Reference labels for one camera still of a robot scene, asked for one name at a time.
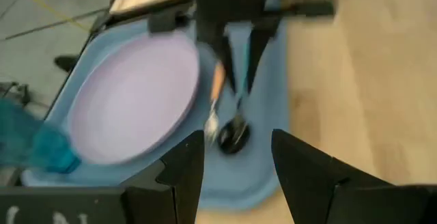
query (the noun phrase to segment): cable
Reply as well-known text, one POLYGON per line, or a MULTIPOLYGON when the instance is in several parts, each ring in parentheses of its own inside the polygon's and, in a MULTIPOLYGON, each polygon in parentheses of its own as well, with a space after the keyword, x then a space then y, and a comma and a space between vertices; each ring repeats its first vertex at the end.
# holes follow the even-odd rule
MULTIPOLYGON (((87 12, 87 13, 84 13, 84 14, 81 14, 81 15, 78 15, 78 16, 73 16, 71 19, 77 20, 77 19, 86 18, 88 16, 92 16, 92 15, 97 14, 99 12, 104 12, 106 10, 108 10, 108 8, 102 8, 102 9, 94 10, 92 12, 87 12)), ((23 32, 20 32, 20 33, 15 33, 15 34, 13 34, 11 36, 6 36, 5 38, 0 39, 0 41, 11 40, 11 39, 14 39, 14 38, 17 38, 17 37, 20 37, 20 36, 25 36, 25 35, 27 35, 29 33, 41 31, 41 30, 44 30, 44 29, 50 29, 52 27, 55 27, 55 26, 58 26, 58 25, 62 25, 62 24, 65 24, 65 23, 69 23, 69 21, 62 20, 62 21, 59 21, 59 22, 56 22, 56 23, 51 23, 49 25, 44 25, 44 26, 36 27, 34 29, 26 30, 26 31, 23 31, 23 32)))
POLYGON ((10 3, 5 9, 4 9, 4 11, 0 14, 0 20, 9 12, 9 10, 11 10, 12 9, 12 7, 14 7, 14 5, 15 5, 15 3, 17 2, 18 0, 13 0, 13 2, 12 3, 10 3))
POLYGON ((48 10, 53 15, 68 21, 69 23, 73 24, 74 26, 76 26, 76 27, 78 27, 78 28, 80 28, 82 30, 85 30, 85 31, 89 31, 90 30, 89 27, 86 27, 85 25, 82 25, 82 24, 76 22, 74 19, 70 18, 69 16, 66 16, 66 15, 58 12, 57 10, 53 9, 51 6, 49 6, 45 2, 43 2, 43 0, 31 0, 31 1, 33 1, 34 3, 39 5, 41 8, 44 8, 45 10, 48 10))

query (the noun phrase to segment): gray floor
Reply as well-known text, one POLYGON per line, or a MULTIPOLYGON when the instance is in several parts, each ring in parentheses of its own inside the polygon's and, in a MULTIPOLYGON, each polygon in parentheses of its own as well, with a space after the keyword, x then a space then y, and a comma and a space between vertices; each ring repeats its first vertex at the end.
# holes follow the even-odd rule
MULTIPOLYGON (((109 0, 43 0, 66 16, 78 16, 109 6, 109 0)), ((91 26, 97 15, 79 23, 91 26)), ((29 85, 37 103, 28 109, 44 117, 66 78, 53 64, 53 58, 77 54, 88 33, 69 23, 35 31, 7 40, 10 36, 63 21, 30 0, 0 0, 0 81, 18 81, 29 85)), ((0 185, 10 169, 0 170, 0 185)))

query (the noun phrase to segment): wooden table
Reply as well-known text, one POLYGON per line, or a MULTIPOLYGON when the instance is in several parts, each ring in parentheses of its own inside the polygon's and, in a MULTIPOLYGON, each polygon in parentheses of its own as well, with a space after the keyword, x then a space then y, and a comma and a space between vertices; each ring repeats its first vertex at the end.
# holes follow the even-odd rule
MULTIPOLYGON (((437 182, 437 0, 338 0, 288 27, 292 132, 393 184, 437 182)), ((278 190, 198 224, 292 223, 278 190)))

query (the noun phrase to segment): light blue tray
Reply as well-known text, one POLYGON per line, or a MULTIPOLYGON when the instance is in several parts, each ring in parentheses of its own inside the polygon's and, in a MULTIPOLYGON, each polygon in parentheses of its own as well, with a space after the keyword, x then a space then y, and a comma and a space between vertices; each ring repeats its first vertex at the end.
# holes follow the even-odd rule
MULTIPOLYGON (((250 34, 250 24, 235 24, 228 28, 234 49, 236 78, 241 80, 243 57, 250 34)), ((66 121, 70 106, 87 75, 108 54, 121 45, 147 32, 147 21, 142 20, 105 31, 92 40, 51 109, 47 121, 62 124, 68 132, 66 121)), ((195 38, 195 27, 186 30, 195 38)), ((247 146, 235 156, 226 156, 212 147, 205 157, 200 208, 225 208, 241 210, 255 207, 274 193, 279 185, 270 150, 274 128, 288 130, 286 30, 281 24, 274 41, 269 43, 259 64, 257 77, 250 97, 243 101, 243 115, 252 128, 247 146)), ((198 44, 201 75, 196 100, 186 119, 175 132, 154 151, 138 159, 115 166, 82 164, 71 174, 60 175, 36 170, 23 172, 22 181, 27 186, 111 186, 117 185, 144 169, 169 151, 194 130, 203 129, 209 110, 209 93, 214 68, 210 49, 198 44)), ((225 86, 218 106, 218 116, 223 125, 236 111, 236 101, 229 86, 225 86)))

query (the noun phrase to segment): blue plastic bottle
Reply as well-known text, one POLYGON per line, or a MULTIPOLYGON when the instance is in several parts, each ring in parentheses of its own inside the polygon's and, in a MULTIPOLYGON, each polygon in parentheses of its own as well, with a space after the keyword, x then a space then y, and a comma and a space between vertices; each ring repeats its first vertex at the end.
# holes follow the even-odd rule
POLYGON ((0 165, 70 173, 79 164, 65 134, 0 98, 0 165))

